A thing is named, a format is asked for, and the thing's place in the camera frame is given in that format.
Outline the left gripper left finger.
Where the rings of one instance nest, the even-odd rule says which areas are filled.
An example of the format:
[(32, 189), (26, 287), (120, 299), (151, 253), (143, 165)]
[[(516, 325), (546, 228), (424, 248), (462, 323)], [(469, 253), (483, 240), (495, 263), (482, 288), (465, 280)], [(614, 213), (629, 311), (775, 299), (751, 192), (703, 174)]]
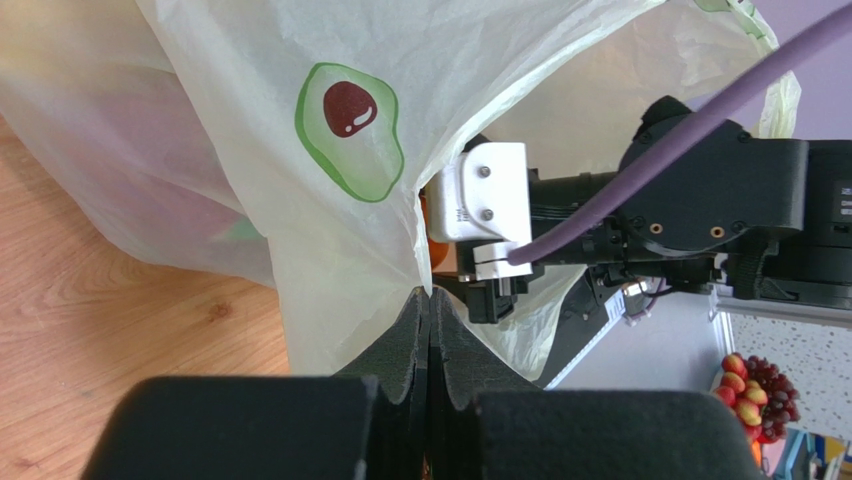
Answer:
[(329, 376), (160, 376), (119, 402), (87, 479), (416, 477), (410, 400), (428, 298)]

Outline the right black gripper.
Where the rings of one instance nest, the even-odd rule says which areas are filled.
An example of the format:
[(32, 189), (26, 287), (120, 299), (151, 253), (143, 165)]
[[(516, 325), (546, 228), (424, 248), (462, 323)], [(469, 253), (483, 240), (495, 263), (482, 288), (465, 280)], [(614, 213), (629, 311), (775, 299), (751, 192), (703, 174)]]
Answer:
[(460, 271), (455, 277), (437, 273), (435, 281), (459, 298), (468, 308), (473, 323), (498, 323), (519, 310), (517, 303), (532, 293), (548, 267), (578, 265), (590, 270), (587, 286), (597, 295), (604, 290), (638, 280), (640, 277), (663, 278), (663, 258), (648, 251), (632, 236), (645, 226), (618, 216), (616, 209), (587, 229), (573, 228), (567, 236), (564, 224), (580, 213), (589, 220), (585, 204), (609, 184), (617, 174), (581, 174), (575, 177), (541, 180), (536, 169), (528, 171), (530, 224), (537, 258), (528, 275), (507, 280), (464, 282), (461, 277), (473, 273), (473, 249), (480, 240), (457, 245)]

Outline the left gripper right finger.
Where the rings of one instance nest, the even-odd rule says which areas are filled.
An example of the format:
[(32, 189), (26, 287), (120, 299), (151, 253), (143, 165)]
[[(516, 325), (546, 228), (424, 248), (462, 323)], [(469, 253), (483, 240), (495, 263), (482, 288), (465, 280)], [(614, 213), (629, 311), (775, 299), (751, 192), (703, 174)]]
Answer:
[(744, 430), (707, 393), (545, 391), (474, 336), (446, 292), (429, 321), (435, 479), (762, 477)]

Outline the translucent yellow plastic bag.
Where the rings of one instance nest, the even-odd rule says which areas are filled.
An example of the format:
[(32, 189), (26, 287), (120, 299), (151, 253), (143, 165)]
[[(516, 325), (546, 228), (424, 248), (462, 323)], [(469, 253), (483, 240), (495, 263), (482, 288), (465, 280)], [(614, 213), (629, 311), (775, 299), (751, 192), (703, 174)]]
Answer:
[(430, 284), (418, 195), (475, 135), (609, 170), (778, 45), (749, 1), (5, 1), (1, 113), (124, 252), (276, 288), (324, 375)]

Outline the orange fake tangerine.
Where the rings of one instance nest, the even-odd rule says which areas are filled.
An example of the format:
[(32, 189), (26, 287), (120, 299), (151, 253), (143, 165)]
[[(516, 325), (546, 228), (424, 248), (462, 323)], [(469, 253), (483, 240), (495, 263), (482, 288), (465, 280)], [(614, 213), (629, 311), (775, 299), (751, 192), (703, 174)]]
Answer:
[(420, 200), (422, 215), (425, 222), (425, 229), (427, 233), (427, 244), (429, 250), (429, 261), (430, 268), (432, 271), (435, 271), (447, 258), (449, 254), (449, 245), (446, 243), (440, 243), (433, 240), (429, 235), (429, 208), (428, 202), (424, 191), (421, 191), (418, 195)]

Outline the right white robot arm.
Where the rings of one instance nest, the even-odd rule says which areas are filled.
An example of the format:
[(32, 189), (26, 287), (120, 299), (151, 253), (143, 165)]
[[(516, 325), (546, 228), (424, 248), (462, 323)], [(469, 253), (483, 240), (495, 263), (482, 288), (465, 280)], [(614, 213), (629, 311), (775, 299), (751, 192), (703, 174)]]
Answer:
[(541, 237), (571, 218), (614, 174), (543, 179), (520, 144), (472, 139), (426, 190), (429, 236), (456, 247), (455, 273), (435, 283), (475, 324), (496, 324), (549, 266), (579, 265), (597, 298), (641, 277), (667, 293), (849, 310), (851, 144), (759, 139), (726, 121), (578, 239), (517, 275), (484, 274), (478, 247), (508, 226)]

